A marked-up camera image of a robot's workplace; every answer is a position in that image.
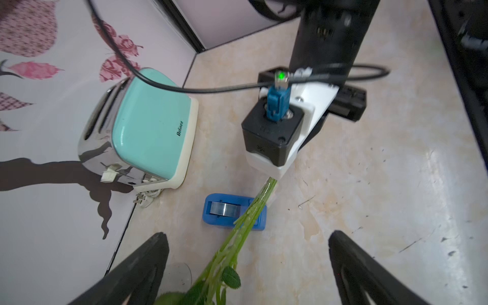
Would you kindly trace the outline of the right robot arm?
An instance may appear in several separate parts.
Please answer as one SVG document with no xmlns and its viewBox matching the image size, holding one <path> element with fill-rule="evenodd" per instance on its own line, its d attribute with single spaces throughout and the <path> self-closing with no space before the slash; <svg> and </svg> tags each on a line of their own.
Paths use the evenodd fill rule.
<svg viewBox="0 0 488 305">
<path fill-rule="evenodd" d="M 301 21 L 288 71 L 312 68 L 312 75 L 338 74 L 349 76 L 360 46 L 377 10 L 379 1 L 274 1 L 295 6 L 296 12 L 280 16 L 265 1 L 249 1 L 253 8 L 269 20 L 286 22 L 300 17 Z M 327 115 L 334 114 L 358 121 L 367 107 L 367 92 L 362 88 L 338 83 L 339 91 L 329 109 L 319 119 L 303 148 L 322 129 Z"/>
</svg>

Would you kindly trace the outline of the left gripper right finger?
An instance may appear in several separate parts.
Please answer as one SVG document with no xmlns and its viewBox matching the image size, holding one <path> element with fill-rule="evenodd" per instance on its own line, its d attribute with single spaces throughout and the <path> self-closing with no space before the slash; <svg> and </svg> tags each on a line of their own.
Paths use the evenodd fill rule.
<svg viewBox="0 0 488 305">
<path fill-rule="evenodd" d="M 343 304 L 426 304 L 342 231 L 329 238 L 329 255 Z"/>
</svg>

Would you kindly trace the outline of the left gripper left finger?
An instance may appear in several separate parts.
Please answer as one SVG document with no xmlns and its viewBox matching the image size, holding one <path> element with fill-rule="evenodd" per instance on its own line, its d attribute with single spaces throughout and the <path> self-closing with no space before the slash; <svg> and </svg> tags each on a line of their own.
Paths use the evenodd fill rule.
<svg viewBox="0 0 488 305">
<path fill-rule="evenodd" d="M 165 233 L 152 235 L 71 304 L 153 304 L 169 256 Z"/>
</svg>

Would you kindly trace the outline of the pink flower bouquet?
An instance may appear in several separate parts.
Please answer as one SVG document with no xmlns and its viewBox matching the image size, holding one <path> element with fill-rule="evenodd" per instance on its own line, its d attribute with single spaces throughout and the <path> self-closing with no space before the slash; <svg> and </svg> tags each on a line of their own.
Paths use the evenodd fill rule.
<svg viewBox="0 0 488 305">
<path fill-rule="evenodd" d="M 244 215 L 234 222 L 235 227 L 230 235 L 187 292 L 164 293 L 157 298 L 155 304 L 226 304 L 227 289 L 237 290 L 241 287 L 241 279 L 236 271 L 240 250 L 276 186 L 277 180 L 268 178 Z"/>
</svg>

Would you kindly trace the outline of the blue tape dispenser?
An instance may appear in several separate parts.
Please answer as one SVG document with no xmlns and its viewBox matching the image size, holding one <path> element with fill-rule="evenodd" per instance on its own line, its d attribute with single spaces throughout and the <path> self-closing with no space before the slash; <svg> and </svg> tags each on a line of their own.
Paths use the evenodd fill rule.
<svg viewBox="0 0 488 305">
<path fill-rule="evenodd" d="M 235 227 L 234 222 L 250 207 L 251 197 L 213 193 L 205 198 L 202 220 L 218 227 Z"/>
</svg>

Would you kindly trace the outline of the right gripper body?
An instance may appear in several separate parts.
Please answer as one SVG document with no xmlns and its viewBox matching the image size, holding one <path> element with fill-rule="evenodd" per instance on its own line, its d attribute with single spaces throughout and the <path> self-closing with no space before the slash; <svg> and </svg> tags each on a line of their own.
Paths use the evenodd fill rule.
<svg viewBox="0 0 488 305">
<path fill-rule="evenodd" d="M 329 114 L 356 122 L 362 117 L 366 107 L 366 90 L 349 85 L 340 87 L 328 110 L 326 110 L 323 116 L 319 119 L 318 123 L 307 136 L 300 149 L 305 147 L 305 145 L 307 145 L 307 143 L 310 142 L 321 131 Z"/>
</svg>

